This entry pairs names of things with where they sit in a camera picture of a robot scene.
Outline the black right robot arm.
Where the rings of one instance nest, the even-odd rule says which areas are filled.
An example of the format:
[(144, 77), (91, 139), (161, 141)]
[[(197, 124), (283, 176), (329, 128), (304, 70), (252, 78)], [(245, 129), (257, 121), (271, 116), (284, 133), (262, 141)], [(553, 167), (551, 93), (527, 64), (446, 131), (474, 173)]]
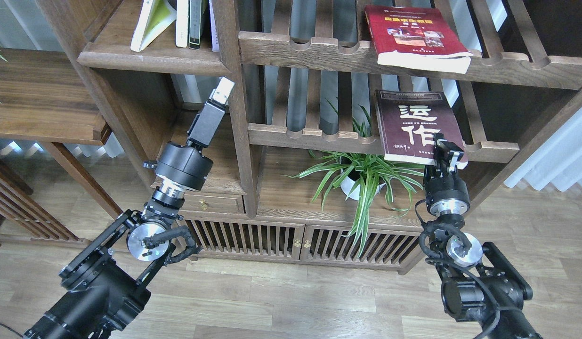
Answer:
[(478, 322), (479, 339), (539, 339), (523, 314), (533, 290), (493, 242), (480, 244), (461, 231), (470, 207), (457, 165), (464, 152), (434, 135), (434, 162), (425, 167), (424, 202), (431, 221), (421, 221), (419, 245), (441, 280), (445, 312), (458, 322)]

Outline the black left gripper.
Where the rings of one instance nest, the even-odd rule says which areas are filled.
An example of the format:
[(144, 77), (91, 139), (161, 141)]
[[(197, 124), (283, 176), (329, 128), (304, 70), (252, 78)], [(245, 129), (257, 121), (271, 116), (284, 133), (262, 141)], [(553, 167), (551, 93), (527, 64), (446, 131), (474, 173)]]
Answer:
[(213, 161), (202, 155), (202, 149), (212, 141), (234, 87), (235, 82), (221, 77), (210, 94), (210, 101), (205, 102), (188, 129), (186, 144), (169, 142), (158, 160), (145, 161), (143, 167), (154, 169), (158, 176), (189, 190), (201, 190), (213, 167)]

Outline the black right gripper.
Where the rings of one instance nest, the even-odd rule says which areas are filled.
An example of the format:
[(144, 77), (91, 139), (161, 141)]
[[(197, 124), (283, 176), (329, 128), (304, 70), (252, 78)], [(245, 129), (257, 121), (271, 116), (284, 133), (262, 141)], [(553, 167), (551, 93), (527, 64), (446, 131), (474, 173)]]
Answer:
[(463, 215), (470, 209), (466, 183), (457, 169), (465, 168), (465, 153), (443, 133), (434, 134), (436, 163), (425, 166), (424, 189), (427, 210), (439, 217), (446, 214)]

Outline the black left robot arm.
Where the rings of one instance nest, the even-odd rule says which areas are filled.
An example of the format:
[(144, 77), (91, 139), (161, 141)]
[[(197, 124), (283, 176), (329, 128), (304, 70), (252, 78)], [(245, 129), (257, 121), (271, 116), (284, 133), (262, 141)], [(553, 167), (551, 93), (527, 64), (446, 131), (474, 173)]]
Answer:
[(202, 155), (225, 113), (234, 83), (222, 78), (195, 116), (186, 143), (169, 142), (144, 166), (162, 179), (143, 211), (126, 210), (61, 272), (66, 294), (24, 339), (106, 339), (144, 309), (148, 284), (162, 266), (201, 250), (178, 211), (187, 190), (202, 189), (213, 161)]

